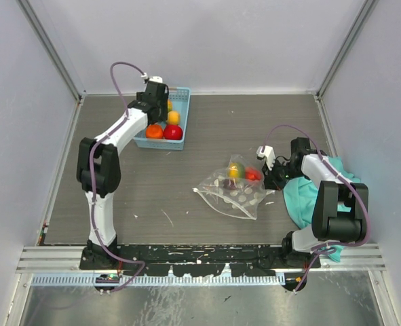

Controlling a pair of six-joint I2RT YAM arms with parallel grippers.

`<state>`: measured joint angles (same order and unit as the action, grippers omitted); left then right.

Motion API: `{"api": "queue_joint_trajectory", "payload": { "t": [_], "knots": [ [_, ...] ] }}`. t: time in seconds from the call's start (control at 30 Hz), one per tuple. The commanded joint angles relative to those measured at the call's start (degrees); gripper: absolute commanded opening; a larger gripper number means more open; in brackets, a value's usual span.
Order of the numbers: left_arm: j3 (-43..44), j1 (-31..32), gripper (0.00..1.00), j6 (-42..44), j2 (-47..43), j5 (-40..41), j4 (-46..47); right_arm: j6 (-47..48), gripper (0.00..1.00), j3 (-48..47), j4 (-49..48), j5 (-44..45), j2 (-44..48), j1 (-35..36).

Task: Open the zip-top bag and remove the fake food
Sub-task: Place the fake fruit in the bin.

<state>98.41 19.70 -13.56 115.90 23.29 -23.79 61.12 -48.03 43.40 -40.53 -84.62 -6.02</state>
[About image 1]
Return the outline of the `orange fake fruit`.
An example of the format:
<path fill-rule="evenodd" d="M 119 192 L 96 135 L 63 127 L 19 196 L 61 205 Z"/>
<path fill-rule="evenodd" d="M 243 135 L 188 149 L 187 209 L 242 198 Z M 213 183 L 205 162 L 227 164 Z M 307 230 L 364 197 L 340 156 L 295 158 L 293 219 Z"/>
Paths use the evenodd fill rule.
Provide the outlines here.
<path fill-rule="evenodd" d="M 148 139 L 163 139 L 164 130 L 159 124 L 151 124 L 145 130 L 145 137 Z"/>

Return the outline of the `yellow fake peach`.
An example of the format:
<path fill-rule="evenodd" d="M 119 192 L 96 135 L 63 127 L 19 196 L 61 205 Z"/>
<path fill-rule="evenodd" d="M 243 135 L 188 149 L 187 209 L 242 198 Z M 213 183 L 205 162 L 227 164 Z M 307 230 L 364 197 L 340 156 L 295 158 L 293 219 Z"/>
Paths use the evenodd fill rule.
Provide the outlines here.
<path fill-rule="evenodd" d="M 167 124 L 176 125 L 180 124 L 180 113 L 175 110 L 171 110 L 168 112 Z"/>

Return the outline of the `clear zip top bag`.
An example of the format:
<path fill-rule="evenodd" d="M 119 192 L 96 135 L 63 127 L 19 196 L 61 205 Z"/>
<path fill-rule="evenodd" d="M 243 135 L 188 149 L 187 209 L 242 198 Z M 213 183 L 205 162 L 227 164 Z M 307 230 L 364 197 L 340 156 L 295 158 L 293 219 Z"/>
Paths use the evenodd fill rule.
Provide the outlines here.
<path fill-rule="evenodd" d="M 234 154 L 230 157 L 227 167 L 211 173 L 195 186 L 193 191 L 217 213 L 236 219 L 256 220 L 259 204 L 264 201 L 265 197 L 272 194 L 273 190 L 265 189 L 264 176 L 260 181 L 229 178 L 227 168 L 231 162 L 239 162 L 244 165 L 245 169 L 251 167 L 259 170 L 244 156 Z M 234 180 L 237 189 L 233 191 L 224 189 L 223 181 L 225 179 Z"/>

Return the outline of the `red fake apple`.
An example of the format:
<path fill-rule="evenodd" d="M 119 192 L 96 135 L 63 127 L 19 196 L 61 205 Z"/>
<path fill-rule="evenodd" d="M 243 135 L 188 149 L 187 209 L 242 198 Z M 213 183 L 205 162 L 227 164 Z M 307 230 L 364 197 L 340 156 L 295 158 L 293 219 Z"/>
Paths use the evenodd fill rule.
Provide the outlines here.
<path fill-rule="evenodd" d="M 167 140 L 179 141 L 183 138 L 183 129 L 178 125 L 167 124 L 163 136 Z"/>

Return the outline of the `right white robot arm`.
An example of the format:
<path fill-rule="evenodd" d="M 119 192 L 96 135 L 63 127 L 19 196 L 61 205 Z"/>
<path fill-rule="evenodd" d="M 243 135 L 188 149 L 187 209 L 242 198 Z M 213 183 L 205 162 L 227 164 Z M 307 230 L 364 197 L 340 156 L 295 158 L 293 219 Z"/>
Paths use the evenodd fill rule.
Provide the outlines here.
<path fill-rule="evenodd" d="M 294 268 L 305 257 L 331 253 L 337 246 L 356 247 L 368 239 L 368 187 L 354 183 L 333 167 L 328 156 L 311 146 L 308 138 L 291 141 L 289 160 L 281 163 L 273 147 L 261 145 L 256 156 L 263 161 L 262 173 L 267 189 L 284 189 L 291 179 L 310 180 L 318 191 L 311 223 L 282 240 L 283 264 Z"/>

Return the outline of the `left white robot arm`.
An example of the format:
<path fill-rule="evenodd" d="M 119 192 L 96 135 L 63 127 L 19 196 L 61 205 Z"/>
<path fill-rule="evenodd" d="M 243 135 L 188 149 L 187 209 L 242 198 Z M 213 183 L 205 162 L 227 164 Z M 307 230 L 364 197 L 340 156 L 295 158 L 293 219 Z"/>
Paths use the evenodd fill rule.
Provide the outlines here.
<path fill-rule="evenodd" d="M 126 105 L 123 115 L 97 137 L 79 144 L 76 178 L 88 200 L 90 235 L 87 248 L 104 269 L 115 267 L 119 257 L 113 223 L 113 199 L 121 182 L 119 155 L 148 126 L 168 116 L 169 87 L 161 77 L 147 80 L 145 90 Z"/>

